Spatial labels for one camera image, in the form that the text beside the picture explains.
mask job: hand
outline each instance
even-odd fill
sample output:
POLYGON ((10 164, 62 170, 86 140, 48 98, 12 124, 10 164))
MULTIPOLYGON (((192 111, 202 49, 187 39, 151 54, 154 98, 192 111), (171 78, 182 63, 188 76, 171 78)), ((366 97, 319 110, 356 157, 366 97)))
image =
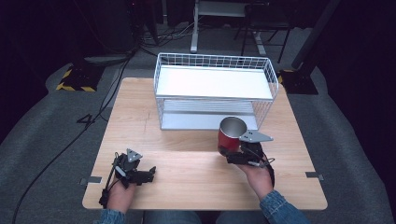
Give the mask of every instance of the hand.
POLYGON ((117 178, 113 179, 113 184, 109 192, 107 209, 117 210, 126 214, 132 204, 136 184, 129 184, 128 189, 126 189, 117 178))
POLYGON ((267 194, 274 190, 270 173, 266 167, 260 168, 250 165, 236 165, 247 176, 247 182, 250 187, 256 192, 259 201, 261 201, 267 194))

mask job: red can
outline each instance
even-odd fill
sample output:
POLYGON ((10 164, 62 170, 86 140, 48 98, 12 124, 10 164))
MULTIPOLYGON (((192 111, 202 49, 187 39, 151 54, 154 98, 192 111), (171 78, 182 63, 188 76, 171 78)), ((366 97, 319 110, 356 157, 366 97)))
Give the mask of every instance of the red can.
POLYGON ((248 126, 240 118, 228 117, 223 119, 219 127, 219 153, 225 156, 228 151, 238 151, 240 146, 239 137, 247 130, 248 126))

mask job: white wire basket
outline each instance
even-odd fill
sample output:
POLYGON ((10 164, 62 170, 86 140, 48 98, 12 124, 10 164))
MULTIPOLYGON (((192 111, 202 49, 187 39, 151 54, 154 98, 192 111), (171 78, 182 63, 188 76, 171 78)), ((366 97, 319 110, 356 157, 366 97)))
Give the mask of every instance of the white wire basket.
POLYGON ((268 58, 158 55, 154 92, 162 130, 217 130, 226 117, 258 130, 277 91, 268 58))

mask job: sleeve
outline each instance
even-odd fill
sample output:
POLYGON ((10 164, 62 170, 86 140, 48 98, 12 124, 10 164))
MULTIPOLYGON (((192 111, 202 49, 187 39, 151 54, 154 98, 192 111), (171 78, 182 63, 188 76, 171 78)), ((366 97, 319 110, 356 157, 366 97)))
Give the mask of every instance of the sleeve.
POLYGON ((125 215, 117 210, 103 209, 100 220, 94 221, 94 224, 124 224, 125 215))
POLYGON ((271 224, 276 223, 310 223, 304 214, 288 203, 276 190, 273 190, 260 202, 263 214, 271 224))

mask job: wooden table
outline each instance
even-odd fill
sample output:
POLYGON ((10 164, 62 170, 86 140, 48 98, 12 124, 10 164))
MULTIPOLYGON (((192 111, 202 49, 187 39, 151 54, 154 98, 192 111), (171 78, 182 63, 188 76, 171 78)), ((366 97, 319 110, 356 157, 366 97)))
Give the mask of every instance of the wooden table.
MULTIPOLYGON (((318 179, 306 176, 315 168, 281 86, 261 132, 275 138, 262 143, 262 148, 276 159, 272 163, 276 189, 299 209, 325 209, 318 179)), ((125 78, 92 170, 102 182, 88 184, 82 203, 86 208, 102 208, 98 201, 115 152, 130 148, 143 155, 138 170, 157 166, 154 181, 137 187, 132 209, 260 209, 245 174, 218 153, 217 137, 216 131, 161 131, 153 79, 125 78)))

